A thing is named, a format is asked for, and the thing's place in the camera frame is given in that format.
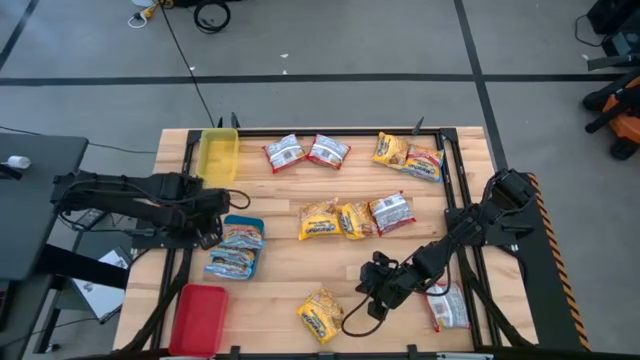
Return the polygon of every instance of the red plastic container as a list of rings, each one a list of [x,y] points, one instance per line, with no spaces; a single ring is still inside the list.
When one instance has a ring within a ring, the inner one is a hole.
[[[169,353],[207,358],[214,356],[222,337],[227,298],[227,292],[221,287],[185,285],[173,322]]]

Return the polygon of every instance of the wooden table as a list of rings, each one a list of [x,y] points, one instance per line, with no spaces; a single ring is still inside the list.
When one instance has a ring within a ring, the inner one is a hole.
[[[486,180],[494,173],[487,141],[481,127],[457,128],[469,189],[478,201]],[[154,172],[180,172],[187,138],[186,129],[162,133]],[[412,143],[435,148],[432,136],[407,137]],[[190,283],[224,287],[230,296],[220,353],[232,345],[243,353],[311,353],[311,352],[404,352],[407,344],[419,351],[472,350],[470,331],[445,330],[436,333],[425,299],[411,295],[373,335],[350,338],[339,334],[320,345],[304,327],[295,311],[310,292],[325,287],[331,290],[345,312],[358,304],[363,295],[356,293],[359,269],[371,259],[375,250],[392,258],[404,259],[417,247],[440,239],[446,233],[443,210],[446,207],[442,184],[431,183],[396,172],[371,161],[376,136],[343,136],[339,140],[352,150],[340,171],[305,161],[277,175],[271,173],[262,146],[276,138],[241,138],[238,174],[232,188],[245,191],[252,198],[249,209],[233,211],[260,217],[266,226],[266,246],[256,276],[251,281],[203,279],[209,251],[193,254]],[[299,137],[309,149],[313,137]],[[197,152],[193,161],[197,161]],[[452,174],[456,174],[449,162]],[[457,204],[462,200],[456,176],[452,176]],[[373,200],[403,190],[417,219],[383,237],[351,241],[342,236],[297,240],[298,210],[312,201],[339,197],[340,203]],[[483,249],[493,298],[520,333],[536,342],[533,320],[527,303],[517,261],[501,251]],[[128,343],[157,304],[165,250],[151,250],[131,270],[125,303],[120,316],[114,348]],[[451,276],[459,278],[455,256]],[[483,340],[489,344],[484,311],[478,305]],[[162,346],[168,346],[173,309],[167,311]],[[369,330],[375,321],[362,309],[347,323],[350,331]]]

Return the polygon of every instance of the orange and black hazard tape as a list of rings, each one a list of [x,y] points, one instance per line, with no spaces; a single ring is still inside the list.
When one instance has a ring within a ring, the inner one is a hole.
[[[591,346],[589,345],[589,340],[587,340],[587,332],[584,329],[584,325],[582,324],[582,317],[580,317],[580,311],[578,311],[578,305],[576,304],[576,299],[573,295],[573,291],[571,290],[571,285],[569,285],[569,278],[567,277],[567,270],[564,267],[564,262],[562,261],[562,255],[560,255],[560,248],[558,247],[558,241],[556,240],[556,236],[553,233],[553,228],[551,227],[551,220],[549,220],[549,213],[547,209],[544,207],[544,201],[542,200],[542,194],[540,193],[540,189],[538,187],[538,180],[535,175],[529,174],[529,180],[531,185],[536,189],[536,202],[538,203],[538,209],[540,209],[540,216],[542,216],[542,222],[544,223],[545,230],[547,232],[547,238],[549,239],[549,246],[551,246],[551,253],[556,261],[556,267],[558,268],[558,275],[560,275],[560,281],[562,281],[562,287],[564,289],[564,294],[567,297],[567,304],[569,305],[569,309],[571,310],[571,316],[575,321],[576,330],[578,331],[578,337],[580,339],[580,343],[587,351],[591,351]]]

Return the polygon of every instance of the gray floor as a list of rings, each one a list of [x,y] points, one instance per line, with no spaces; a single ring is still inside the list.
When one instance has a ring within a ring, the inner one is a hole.
[[[584,74],[598,48],[573,39],[573,21],[593,0],[463,0],[485,74]],[[0,0],[0,48],[28,4]],[[231,3],[221,34],[205,35],[184,9],[168,11],[198,76],[428,73],[471,74],[453,0],[245,0]],[[42,0],[2,78],[186,76],[156,14],[127,27],[129,0]],[[589,25],[581,34],[596,41]],[[541,182],[594,350],[638,353],[640,289],[633,256],[639,157],[608,156],[611,134],[587,135],[579,101],[600,82],[488,83],[510,166]],[[204,84],[214,118],[234,111],[250,126],[485,125],[473,82],[380,81]],[[155,150],[161,129],[206,127],[191,85],[2,86],[0,125]],[[149,174],[153,156],[90,148],[86,170]],[[70,246],[56,227],[51,242]],[[60,322],[86,317],[63,313]],[[64,359],[110,349],[117,319],[60,328],[63,349],[27,359]]]

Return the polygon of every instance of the yellow tray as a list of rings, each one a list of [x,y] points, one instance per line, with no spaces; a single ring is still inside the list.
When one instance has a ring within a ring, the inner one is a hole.
[[[209,187],[230,185],[236,177],[240,141],[236,129],[203,130],[196,175]]]

